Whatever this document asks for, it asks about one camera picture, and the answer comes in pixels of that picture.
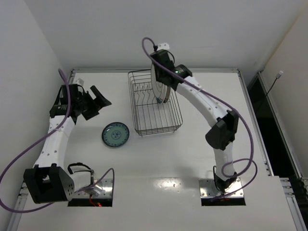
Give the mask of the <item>white plate with teal rim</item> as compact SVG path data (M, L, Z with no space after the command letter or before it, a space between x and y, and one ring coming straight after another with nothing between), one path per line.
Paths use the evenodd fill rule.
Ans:
M162 103L164 103L167 86L156 81L156 72L154 64L151 65L151 85L155 98L159 97Z

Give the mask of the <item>blue floral green plate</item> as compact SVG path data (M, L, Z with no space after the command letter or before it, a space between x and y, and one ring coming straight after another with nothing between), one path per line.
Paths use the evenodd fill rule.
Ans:
M101 138L106 146L118 148L128 141L129 135L129 129L124 123L113 122L103 129Z

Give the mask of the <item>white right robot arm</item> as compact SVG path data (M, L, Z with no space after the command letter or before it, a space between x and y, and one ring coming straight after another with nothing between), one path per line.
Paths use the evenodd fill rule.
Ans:
M238 128L238 115L226 106L204 95L192 86L201 87L192 72L184 65L174 66L167 50L150 54L155 60L155 80L186 98L206 119L211 129L205 135L207 143L214 149L216 188L224 193L236 181L233 166L233 141Z

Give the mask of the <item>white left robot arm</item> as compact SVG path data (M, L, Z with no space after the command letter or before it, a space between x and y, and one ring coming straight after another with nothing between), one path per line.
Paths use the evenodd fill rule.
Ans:
M64 168L66 148L78 116L89 120L111 105L95 86L90 90L95 98L79 84L62 85L58 92L50 110L50 136L34 166L24 172L24 182L36 204L70 201L74 193L94 183L91 168L76 172Z

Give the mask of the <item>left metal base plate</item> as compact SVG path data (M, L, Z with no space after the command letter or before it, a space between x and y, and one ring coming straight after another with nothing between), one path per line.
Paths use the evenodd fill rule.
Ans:
M89 198L92 196L94 199L110 199L112 198L113 192L113 179L103 179L93 189L76 192L73 195L73 199L77 198Z

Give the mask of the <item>metal base plate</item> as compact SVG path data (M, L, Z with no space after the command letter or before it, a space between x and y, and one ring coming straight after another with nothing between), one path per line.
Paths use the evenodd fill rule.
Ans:
M244 198L244 191L242 189L242 182L240 178L225 189L224 193L216 188L214 179L199 179L199 187L200 196L202 199L209 199L221 195L227 195L226 197L230 199Z
M89 198L92 196L94 199L110 199L112 198L113 192L113 179L103 179L93 189L76 192L73 195L73 199L77 198Z

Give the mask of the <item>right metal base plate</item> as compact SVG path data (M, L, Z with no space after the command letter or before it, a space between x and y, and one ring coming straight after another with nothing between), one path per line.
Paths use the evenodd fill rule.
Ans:
M242 182L240 178L225 189L224 193L216 188L214 179L199 179L199 187L200 196L202 199L209 199L221 195L227 195L226 197L230 199L244 198L244 191L242 189Z

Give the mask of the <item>aluminium frame rail right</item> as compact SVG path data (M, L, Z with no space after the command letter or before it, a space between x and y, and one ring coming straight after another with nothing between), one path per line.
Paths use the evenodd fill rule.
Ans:
M254 103L254 112L272 172L282 180L295 224L303 231L308 229L308 179L301 173L286 132L283 130L278 111L270 96L277 80L275 77L270 87L267 88L261 72L258 72L254 84L259 86L259 93Z

